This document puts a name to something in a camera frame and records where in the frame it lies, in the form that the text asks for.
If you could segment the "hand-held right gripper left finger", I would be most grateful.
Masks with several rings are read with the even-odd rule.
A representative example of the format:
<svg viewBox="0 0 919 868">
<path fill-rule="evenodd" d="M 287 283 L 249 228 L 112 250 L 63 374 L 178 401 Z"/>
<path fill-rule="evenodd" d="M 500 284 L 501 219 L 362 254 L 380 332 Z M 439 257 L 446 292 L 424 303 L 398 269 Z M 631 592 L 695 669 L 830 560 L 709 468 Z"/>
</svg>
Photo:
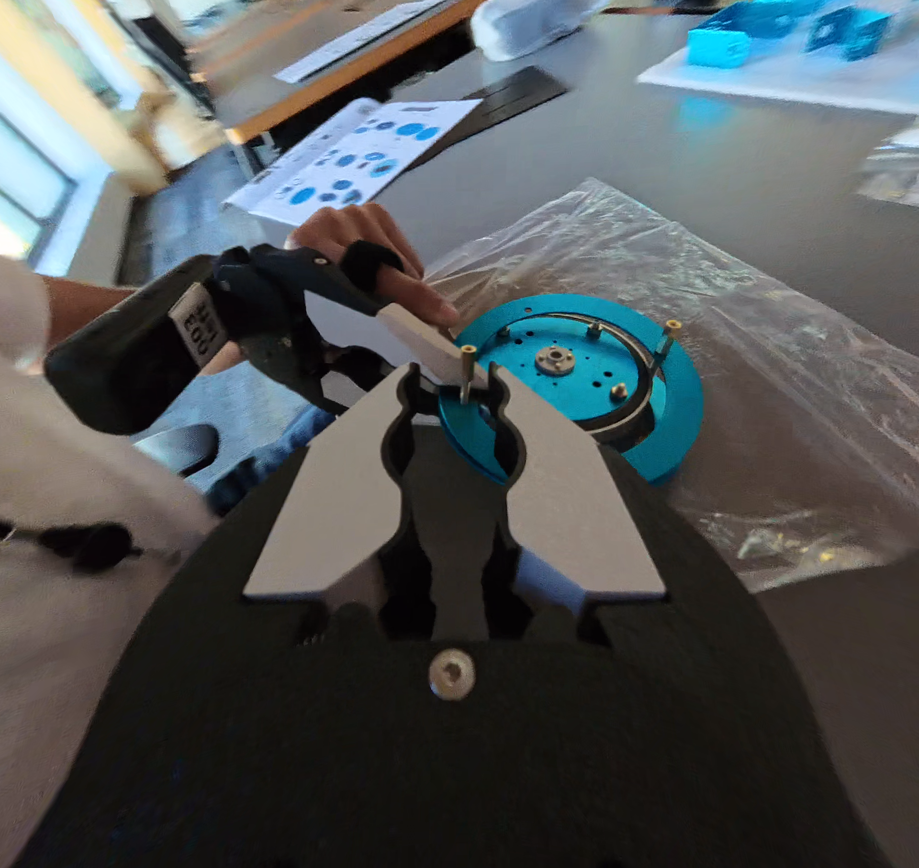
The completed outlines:
<svg viewBox="0 0 919 868">
<path fill-rule="evenodd" d="M 431 637 L 432 565 L 403 487 L 420 381 L 398 367 L 310 442 L 244 598 L 359 603 L 390 638 Z"/>
</svg>

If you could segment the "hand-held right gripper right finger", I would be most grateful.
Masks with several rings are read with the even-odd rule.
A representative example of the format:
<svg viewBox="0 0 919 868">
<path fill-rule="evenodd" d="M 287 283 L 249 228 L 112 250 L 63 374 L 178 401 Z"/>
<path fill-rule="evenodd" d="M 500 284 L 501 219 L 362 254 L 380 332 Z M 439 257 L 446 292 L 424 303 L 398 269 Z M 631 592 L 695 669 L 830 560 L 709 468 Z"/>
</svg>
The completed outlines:
<svg viewBox="0 0 919 868">
<path fill-rule="evenodd" d="M 600 445 L 506 367 L 486 405 L 504 509 L 482 571 L 489 636 L 519 639 L 545 609 L 579 626 L 596 608 L 667 598 Z"/>
</svg>

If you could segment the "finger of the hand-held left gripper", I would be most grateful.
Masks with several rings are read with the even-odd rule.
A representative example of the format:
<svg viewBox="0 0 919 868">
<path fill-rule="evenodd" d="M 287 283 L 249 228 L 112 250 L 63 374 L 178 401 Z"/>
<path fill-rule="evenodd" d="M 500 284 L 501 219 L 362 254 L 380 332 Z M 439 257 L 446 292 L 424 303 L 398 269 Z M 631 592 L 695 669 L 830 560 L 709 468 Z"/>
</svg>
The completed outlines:
<svg viewBox="0 0 919 868">
<path fill-rule="evenodd" d="M 430 380 L 445 387 L 459 387 L 461 346 L 397 303 L 383 307 L 378 322 L 407 348 Z M 476 371 L 473 388 L 486 388 L 488 374 L 479 365 L 478 357 Z"/>
</svg>

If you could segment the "blue round metal turntable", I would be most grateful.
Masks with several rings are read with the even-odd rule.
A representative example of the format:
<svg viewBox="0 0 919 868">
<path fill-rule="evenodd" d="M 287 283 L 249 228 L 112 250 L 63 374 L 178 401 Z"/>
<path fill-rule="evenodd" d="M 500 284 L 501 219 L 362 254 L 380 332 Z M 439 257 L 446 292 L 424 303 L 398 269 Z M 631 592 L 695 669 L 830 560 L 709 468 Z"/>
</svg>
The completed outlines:
<svg viewBox="0 0 919 868">
<path fill-rule="evenodd" d="M 598 340 L 587 326 L 604 326 Z M 699 374 L 675 343 L 657 373 L 649 369 L 663 325 L 619 303 L 575 294 L 513 300 L 463 329 L 483 370 L 498 364 L 560 414 L 618 451 L 650 484 L 669 479 L 694 445 L 703 420 Z M 614 403 L 610 388 L 629 396 Z"/>
</svg>

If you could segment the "grey desk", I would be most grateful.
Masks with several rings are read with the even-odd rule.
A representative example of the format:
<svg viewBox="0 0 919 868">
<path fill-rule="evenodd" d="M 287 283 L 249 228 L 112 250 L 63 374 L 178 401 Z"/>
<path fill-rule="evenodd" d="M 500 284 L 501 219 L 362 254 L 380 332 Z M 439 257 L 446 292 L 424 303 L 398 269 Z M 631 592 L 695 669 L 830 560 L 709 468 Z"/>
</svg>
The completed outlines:
<svg viewBox="0 0 919 868">
<path fill-rule="evenodd" d="M 535 56 L 569 92 L 461 142 L 379 198 L 425 265 L 593 177 L 917 355 L 917 209 L 852 193 L 906 123 L 637 83 L 687 16 L 601 15 Z M 757 597 L 848 792 L 896 866 L 917 866 L 917 564 Z"/>
</svg>

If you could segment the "person's left hand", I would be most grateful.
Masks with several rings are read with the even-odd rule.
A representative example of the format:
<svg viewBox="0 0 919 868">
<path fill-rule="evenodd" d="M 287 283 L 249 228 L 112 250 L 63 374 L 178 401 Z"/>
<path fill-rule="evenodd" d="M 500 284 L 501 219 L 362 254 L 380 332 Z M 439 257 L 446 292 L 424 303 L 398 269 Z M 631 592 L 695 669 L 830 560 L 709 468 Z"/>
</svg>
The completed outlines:
<svg viewBox="0 0 919 868">
<path fill-rule="evenodd" d="M 358 241 L 380 245 L 399 259 L 399 268 L 383 265 L 377 271 L 376 295 L 399 303 L 422 322 L 442 330 L 458 324 L 458 311 L 426 282 L 418 252 L 390 213 L 378 204 L 323 208 L 288 236 L 284 248 L 308 248 L 339 264 L 347 248 Z"/>
</svg>

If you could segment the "printed instruction sheet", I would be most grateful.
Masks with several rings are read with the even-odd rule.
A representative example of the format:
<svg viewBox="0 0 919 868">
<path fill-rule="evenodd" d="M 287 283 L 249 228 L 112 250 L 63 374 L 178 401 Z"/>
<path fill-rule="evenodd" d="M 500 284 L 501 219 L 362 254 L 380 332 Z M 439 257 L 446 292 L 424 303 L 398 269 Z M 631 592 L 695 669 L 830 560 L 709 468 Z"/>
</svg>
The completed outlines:
<svg viewBox="0 0 919 868">
<path fill-rule="evenodd" d="M 324 208 L 367 204 L 433 150 L 481 99 L 341 109 L 222 202 L 223 210 L 297 227 Z"/>
</svg>

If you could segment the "large window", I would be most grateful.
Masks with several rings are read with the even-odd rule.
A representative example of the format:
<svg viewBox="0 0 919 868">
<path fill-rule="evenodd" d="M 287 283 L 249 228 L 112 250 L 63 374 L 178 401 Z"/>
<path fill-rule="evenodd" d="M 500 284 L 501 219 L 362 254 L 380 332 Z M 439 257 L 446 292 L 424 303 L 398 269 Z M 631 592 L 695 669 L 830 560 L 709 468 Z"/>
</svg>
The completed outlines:
<svg viewBox="0 0 919 868">
<path fill-rule="evenodd" d="M 75 187 L 72 178 L 1 118 L 1 254 L 36 267 Z"/>
</svg>

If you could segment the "yellow pillar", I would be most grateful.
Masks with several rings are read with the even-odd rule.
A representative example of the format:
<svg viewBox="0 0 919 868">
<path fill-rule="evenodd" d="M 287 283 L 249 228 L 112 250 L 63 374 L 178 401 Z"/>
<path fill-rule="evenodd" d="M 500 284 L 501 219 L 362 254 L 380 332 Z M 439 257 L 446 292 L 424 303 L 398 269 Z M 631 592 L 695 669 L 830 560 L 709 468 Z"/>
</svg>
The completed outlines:
<svg viewBox="0 0 919 868">
<path fill-rule="evenodd" d="M 2 58 L 139 196 L 167 186 L 155 157 L 109 113 L 11 0 L 1 0 Z"/>
</svg>

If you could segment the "black flat plate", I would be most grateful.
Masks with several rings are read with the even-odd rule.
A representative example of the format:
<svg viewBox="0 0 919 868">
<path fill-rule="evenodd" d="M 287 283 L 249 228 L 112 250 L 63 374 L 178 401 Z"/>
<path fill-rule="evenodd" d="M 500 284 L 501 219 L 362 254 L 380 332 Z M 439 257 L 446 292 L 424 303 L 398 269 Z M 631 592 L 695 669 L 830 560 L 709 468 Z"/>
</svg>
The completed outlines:
<svg viewBox="0 0 919 868">
<path fill-rule="evenodd" d="M 411 166 L 414 169 L 443 151 L 521 116 L 569 92 L 569 86 L 535 66 L 518 70 L 463 98 L 478 104 Z"/>
</svg>

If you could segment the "person's beige shirt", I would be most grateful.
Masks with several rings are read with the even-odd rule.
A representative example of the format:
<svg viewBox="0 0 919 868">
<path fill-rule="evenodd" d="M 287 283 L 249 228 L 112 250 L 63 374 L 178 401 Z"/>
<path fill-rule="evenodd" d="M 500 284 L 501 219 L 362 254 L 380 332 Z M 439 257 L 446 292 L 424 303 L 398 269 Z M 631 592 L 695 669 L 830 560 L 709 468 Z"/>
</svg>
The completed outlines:
<svg viewBox="0 0 919 868">
<path fill-rule="evenodd" d="M 40 275 L 1 258 L 2 523 L 116 523 L 142 551 L 103 573 L 17 539 L 1 560 L 1 860 L 59 790 L 102 691 L 154 599 L 216 525 L 201 493 L 128 439 L 83 425 L 44 377 Z"/>
</svg>

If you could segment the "white wrapped package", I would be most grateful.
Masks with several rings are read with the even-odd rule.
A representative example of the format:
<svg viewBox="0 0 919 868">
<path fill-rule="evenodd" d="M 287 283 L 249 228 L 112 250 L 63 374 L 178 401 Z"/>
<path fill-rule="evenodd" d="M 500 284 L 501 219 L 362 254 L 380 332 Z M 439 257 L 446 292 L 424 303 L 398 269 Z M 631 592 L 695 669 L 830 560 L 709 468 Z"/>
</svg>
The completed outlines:
<svg viewBox="0 0 919 868">
<path fill-rule="evenodd" d="M 609 1 L 487 0 L 471 17 L 472 40 L 491 61 L 523 58 L 570 35 Z"/>
</svg>

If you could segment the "set of blue metal parts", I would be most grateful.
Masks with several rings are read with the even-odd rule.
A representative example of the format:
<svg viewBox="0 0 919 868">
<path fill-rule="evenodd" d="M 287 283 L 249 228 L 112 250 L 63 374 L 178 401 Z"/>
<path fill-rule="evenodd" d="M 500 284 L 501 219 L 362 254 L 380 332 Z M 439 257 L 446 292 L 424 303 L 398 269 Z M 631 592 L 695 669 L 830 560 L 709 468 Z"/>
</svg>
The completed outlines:
<svg viewBox="0 0 919 868">
<path fill-rule="evenodd" d="M 832 0 L 737 1 L 690 30 L 689 65 L 730 70 L 756 54 L 775 51 L 780 42 L 806 27 L 803 51 L 833 47 L 844 61 L 876 54 L 890 31 L 892 14 L 853 3 L 824 12 Z"/>
</svg>

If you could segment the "white flat tray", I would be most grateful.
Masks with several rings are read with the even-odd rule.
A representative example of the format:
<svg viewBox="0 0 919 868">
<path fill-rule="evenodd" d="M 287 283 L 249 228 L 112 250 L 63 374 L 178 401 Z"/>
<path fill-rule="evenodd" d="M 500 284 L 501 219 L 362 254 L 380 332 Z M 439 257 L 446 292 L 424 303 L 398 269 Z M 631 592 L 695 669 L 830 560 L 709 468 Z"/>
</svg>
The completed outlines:
<svg viewBox="0 0 919 868">
<path fill-rule="evenodd" d="M 637 82 L 701 93 L 916 116 L 917 1 L 908 1 L 896 11 L 878 11 L 892 14 L 890 31 L 878 52 L 869 58 L 847 62 L 833 47 L 805 53 L 807 28 L 802 27 L 780 42 L 775 51 L 756 54 L 739 68 L 692 66 L 686 61 L 686 40 L 696 25 L 687 33 L 682 48 L 642 72 Z"/>
</svg>

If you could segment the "pile of clear hardware bags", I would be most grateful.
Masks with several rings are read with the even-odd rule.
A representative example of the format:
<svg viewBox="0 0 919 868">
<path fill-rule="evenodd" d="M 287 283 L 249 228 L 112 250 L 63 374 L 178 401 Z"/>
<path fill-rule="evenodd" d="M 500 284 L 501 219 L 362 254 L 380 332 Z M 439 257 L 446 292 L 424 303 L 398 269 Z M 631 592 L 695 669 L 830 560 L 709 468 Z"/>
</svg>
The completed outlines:
<svg viewBox="0 0 919 868">
<path fill-rule="evenodd" d="M 918 121 L 875 148 L 860 168 L 857 194 L 918 208 Z"/>
</svg>

